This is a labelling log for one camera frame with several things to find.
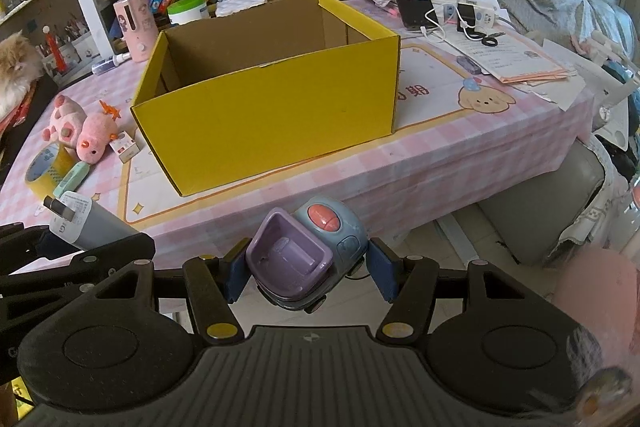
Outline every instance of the yellow cardboard box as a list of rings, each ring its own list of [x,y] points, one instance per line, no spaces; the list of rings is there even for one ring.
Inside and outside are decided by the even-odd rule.
[[[392,132],[400,38],[337,0],[162,32],[131,111],[188,196]]]

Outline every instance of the orange and white cat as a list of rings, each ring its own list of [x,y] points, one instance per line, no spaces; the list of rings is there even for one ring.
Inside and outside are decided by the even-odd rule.
[[[0,121],[22,102],[42,71],[40,54],[22,32],[0,42]]]

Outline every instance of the tape roll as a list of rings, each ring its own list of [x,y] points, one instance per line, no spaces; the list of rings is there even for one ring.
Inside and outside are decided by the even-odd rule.
[[[27,187],[41,202],[45,196],[53,196],[53,190],[76,164],[64,146],[49,144],[38,153],[24,175]]]

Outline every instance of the green eraser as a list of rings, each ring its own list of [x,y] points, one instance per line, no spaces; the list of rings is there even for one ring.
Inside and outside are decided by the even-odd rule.
[[[75,191],[82,183],[82,180],[89,174],[90,165],[87,162],[78,162],[72,168],[71,171],[66,173],[66,176],[62,179],[62,182],[53,189],[53,195],[55,198],[60,198],[67,191]]]

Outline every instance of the gray cloth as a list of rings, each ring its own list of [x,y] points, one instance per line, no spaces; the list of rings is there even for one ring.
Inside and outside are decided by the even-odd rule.
[[[603,0],[498,0],[520,33],[541,32],[565,48],[574,49],[571,36],[580,40],[601,30],[619,42],[629,57],[636,49],[636,29],[628,13]]]

